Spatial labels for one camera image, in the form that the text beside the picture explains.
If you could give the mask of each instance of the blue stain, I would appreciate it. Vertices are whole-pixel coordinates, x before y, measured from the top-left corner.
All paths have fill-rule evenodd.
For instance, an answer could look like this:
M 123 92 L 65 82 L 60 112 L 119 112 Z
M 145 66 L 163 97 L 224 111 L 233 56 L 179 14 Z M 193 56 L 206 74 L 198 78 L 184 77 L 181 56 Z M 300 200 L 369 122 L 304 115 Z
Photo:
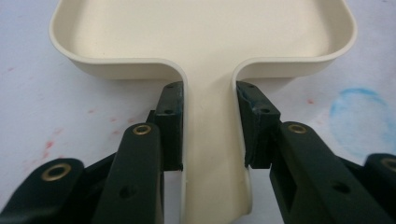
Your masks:
M 375 91 L 341 91 L 330 110 L 330 126 L 338 143 L 357 159 L 372 153 L 396 154 L 396 119 Z

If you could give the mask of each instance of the cream plastic tray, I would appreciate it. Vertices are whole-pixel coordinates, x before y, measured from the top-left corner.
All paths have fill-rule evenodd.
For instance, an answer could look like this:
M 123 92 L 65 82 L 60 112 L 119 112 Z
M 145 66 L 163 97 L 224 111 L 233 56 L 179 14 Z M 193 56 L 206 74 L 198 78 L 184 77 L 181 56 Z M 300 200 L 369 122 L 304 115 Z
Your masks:
M 228 223 L 251 192 L 235 81 L 316 73 L 345 53 L 344 0 L 62 0 L 54 46 L 105 78 L 183 80 L 182 223 Z

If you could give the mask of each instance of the white table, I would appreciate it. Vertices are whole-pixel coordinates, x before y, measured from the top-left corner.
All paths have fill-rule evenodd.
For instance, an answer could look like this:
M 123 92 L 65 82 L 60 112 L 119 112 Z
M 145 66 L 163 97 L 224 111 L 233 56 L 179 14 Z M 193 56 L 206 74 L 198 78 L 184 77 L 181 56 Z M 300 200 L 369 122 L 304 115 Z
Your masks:
M 347 0 L 355 46 L 310 77 L 250 80 L 282 113 L 313 127 L 357 163 L 396 154 L 396 0 Z M 57 158 L 86 166 L 113 153 L 123 131 L 154 109 L 165 81 L 104 80 L 50 43 L 57 1 L 0 1 L 0 208 L 36 167 Z M 252 170 L 253 212 L 235 223 L 282 223 L 265 170 Z M 178 222 L 180 173 L 166 173 L 165 220 Z

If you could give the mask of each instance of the screw hole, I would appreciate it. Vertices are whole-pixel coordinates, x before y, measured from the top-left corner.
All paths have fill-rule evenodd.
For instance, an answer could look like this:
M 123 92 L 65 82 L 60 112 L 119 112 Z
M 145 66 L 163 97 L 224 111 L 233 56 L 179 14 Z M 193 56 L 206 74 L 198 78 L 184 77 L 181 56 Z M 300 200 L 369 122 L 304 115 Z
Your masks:
M 128 200 L 131 199 L 132 197 L 134 197 L 137 193 L 137 189 L 134 186 L 124 186 L 122 187 L 122 189 L 120 190 L 120 198 L 124 199 L 124 200 Z
M 146 125 L 146 124 L 139 125 L 139 126 L 134 128 L 134 133 L 135 134 L 141 135 L 141 134 L 146 134 L 146 133 L 149 133 L 149 132 L 151 132 L 151 127 Z
M 306 133 L 306 128 L 299 124 L 291 124 L 289 126 L 289 131 L 293 133 Z
M 393 158 L 384 158 L 381 160 L 381 163 L 390 169 L 393 172 L 396 172 L 396 159 Z
M 346 184 L 339 181 L 333 182 L 332 188 L 343 194 L 348 194 L 350 192 L 350 188 Z
M 268 114 L 269 112 L 271 112 L 271 110 L 269 109 L 261 109 L 260 111 L 264 114 Z
M 44 181 L 58 180 L 66 176 L 71 170 L 72 167 L 69 164 L 59 163 L 44 171 L 44 173 L 41 175 L 41 179 Z

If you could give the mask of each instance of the metal ring insert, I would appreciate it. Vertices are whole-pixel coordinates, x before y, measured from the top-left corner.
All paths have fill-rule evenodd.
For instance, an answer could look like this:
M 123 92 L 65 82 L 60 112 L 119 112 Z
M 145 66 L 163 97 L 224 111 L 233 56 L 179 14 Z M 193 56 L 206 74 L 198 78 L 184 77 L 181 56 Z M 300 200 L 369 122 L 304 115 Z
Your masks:
M 293 133 L 306 133 L 306 128 L 299 124 L 291 124 L 289 125 L 289 131 Z
M 63 178 L 66 176 L 72 167 L 67 163 L 59 163 L 56 165 L 51 166 L 48 168 L 44 173 L 41 175 L 41 178 L 44 181 L 54 181 Z
M 143 135 L 151 132 L 151 127 L 147 124 L 142 124 L 134 128 L 134 134 Z
M 396 172 L 396 159 L 393 158 L 384 158 L 381 160 L 381 163 L 390 169 L 393 172 Z

